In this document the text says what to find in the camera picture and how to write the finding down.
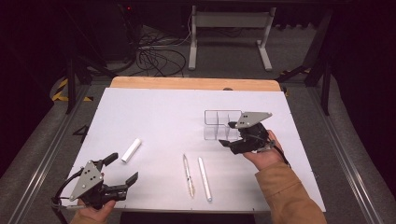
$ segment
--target white marker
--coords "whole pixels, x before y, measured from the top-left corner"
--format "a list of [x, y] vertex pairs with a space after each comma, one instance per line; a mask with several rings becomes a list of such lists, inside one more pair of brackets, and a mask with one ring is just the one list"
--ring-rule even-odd
[[199, 163], [199, 168], [201, 170], [202, 180], [204, 181], [204, 187], [205, 187], [207, 201], [208, 202], [212, 202], [212, 195], [210, 194], [209, 184], [207, 183], [207, 177], [206, 177], [204, 162], [203, 162], [201, 157], [198, 158], [198, 163]]
[[126, 150], [125, 154], [122, 156], [121, 160], [123, 162], [128, 162], [129, 159], [134, 155], [136, 150], [139, 148], [140, 144], [142, 144], [142, 141], [138, 138], [134, 140], [134, 142], [131, 144], [131, 146]]

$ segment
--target pen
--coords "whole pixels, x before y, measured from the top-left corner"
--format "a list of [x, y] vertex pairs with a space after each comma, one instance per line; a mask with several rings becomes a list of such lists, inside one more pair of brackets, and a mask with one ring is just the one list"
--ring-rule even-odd
[[199, 168], [201, 170], [202, 180], [204, 181], [204, 187], [205, 187], [207, 201], [208, 202], [212, 202], [212, 195], [210, 194], [209, 183], [207, 182], [207, 177], [206, 177], [206, 172], [205, 172], [205, 167], [204, 167], [204, 161], [202, 160], [201, 157], [198, 158], [198, 163], [199, 163]]
[[190, 195], [193, 198], [194, 197], [194, 185], [192, 184], [192, 180], [191, 180], [189, 163], [187, 162], [187, 157], [184, 154], [183, 154], [183, 162], [184, 162], [184, 170], [186, 170], [187, 181], [189, 182]]

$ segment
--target tan sleeve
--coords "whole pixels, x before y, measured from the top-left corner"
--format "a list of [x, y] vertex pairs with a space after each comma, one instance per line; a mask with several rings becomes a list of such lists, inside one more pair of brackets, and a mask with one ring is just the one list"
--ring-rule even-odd
[[301, 180], [285, 163], [278, 162], [259, 171], [256, 178], [270, 205], [274, 224], [326, 223]]
[[95, 221], [92, 218], [82, 216], [79, 211], [77, 211], [70, 224], [107, 224], [107, 221]]

